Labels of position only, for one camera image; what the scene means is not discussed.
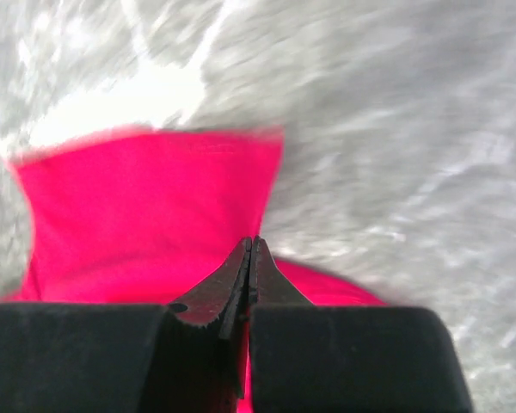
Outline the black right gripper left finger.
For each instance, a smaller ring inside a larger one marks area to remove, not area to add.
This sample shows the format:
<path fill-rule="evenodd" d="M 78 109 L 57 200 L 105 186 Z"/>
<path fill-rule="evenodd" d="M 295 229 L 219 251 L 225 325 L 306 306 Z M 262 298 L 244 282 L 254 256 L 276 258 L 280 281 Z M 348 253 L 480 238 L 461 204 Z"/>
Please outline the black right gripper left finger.
<path fill-rule="evenodd" d="M 225 261 L 197 286 L 168 304 L 186 326 L 218 332 L 220 340 L 237 333 L 248 300 L 252 240 L 244 238 Z"/>

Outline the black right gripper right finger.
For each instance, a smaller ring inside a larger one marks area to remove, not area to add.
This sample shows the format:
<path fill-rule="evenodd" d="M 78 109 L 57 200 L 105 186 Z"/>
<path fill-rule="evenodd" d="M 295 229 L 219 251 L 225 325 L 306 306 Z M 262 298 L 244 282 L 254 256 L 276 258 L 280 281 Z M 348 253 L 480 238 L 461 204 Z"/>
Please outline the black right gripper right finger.
<path fill-rule="evenodd" d="M 249 320 L 313 311 L 316 307 L 278 268 L 262 237 L 252 242 L 249 267 Z"/>

